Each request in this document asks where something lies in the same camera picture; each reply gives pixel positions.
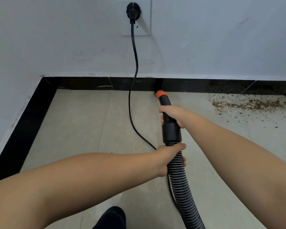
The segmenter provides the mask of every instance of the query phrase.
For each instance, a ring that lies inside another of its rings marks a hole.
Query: power cord
[[[134,74],[134,78],[133,78],[133,82],[130,86],[130,89],[129,89],[129,94],[128,94],[128,110],[129,110],[129,119],[130,119],[130,123],[134,129],[134,131],[139,135],[140,138],[142,138],[145,142],[147,142],[154,150],[156,150],[156,147],[153,146],[148,140],[146,140],[136,129],[136,127],[134,126],[133,122],[132,122],[132,118],[131,118],[131,111],[130,111],[130,93],[131,93],[131,90],[133,88],[133,85],[134,83],[136,82],[136,78],[137,78],[137,74],[138,74],[138,69],[139,69],[139,65],[138,65],[138,56],[137,56],[137,49],[136,49],[136,44],[134,42],[134,32],[133,32],[133,29],[134,29],[134,24],[135,24],[135,20],[137,20],[139,17],[140,17],[140,14],[141,14],[141,10],[140,10],[140,7],[137,3],[129,3],[128,6],[127,6],[127,10],[126,10],[126,13],[127,13],[127,16],[129,17],[130,19],[130,24],[131,24],[131,41],[132,41],[132,47],[133,47],[133,52],[134,52],[134,58],[135,58],[135,61],[136,61],[136,72]],[[169,177],[169,174],[167,173],[167,183],[168,183],[168,188],[170,190],[170,196],[172,198],[172,201],[174,202],[174,205],[175,207],[178,209],[178,206],[176,204],[176,200],[174,198],[174,195],[173,195],[173,191],[172,191],[172,187],[171,187],[171,184],[170,184],[170,177]]]

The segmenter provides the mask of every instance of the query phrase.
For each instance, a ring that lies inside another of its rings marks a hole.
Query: wall socket
[[[152,0],[115,0],[116,10],[119,19],[120,32],[122,35],[131,35],[130,20],[126,14],[126,7],[131,2],[136,2],[141,8],[140,18],[136,20],[134,25],[134,35],[150,35],[151,34],[151,7]]]

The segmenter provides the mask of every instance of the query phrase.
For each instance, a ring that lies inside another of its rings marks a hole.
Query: floor
[[[286,96],[168,93],[172,103],[206,117],[270,150],[286,162]],[[152,152],[133,131],[128,92],[57,90],[22,170],[90,152]],[[138,131],[154,146],[162,144],[158,100],[152,92],[133,92],[131,109]],[[187,131],[186,173],[206,228],[264,228],[217,175]],[[184,228],[173,206],[166,178],[156,178],[48,229],[91,229],[103,212],[124,209],[128,229]]]

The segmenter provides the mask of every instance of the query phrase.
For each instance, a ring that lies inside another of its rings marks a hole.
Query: left hand
[[[168,163],[176,156],[176,154],[184,150],[186,148],[186,144],[178,143],[173,146],[165,146],[161,145],[157,148],[154,154],[157,157],[157,167],[160,177],[164,177],[167,174],[167,165]],[[183,159],[183,166],[186,166],[186,158]]]

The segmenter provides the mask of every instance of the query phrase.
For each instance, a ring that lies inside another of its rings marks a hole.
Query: black plug
[[[130,24],[135,24],[136,20],[140,17],[141,8],[137,3],[131,2],[127,5],[126,13],[130,19]]]

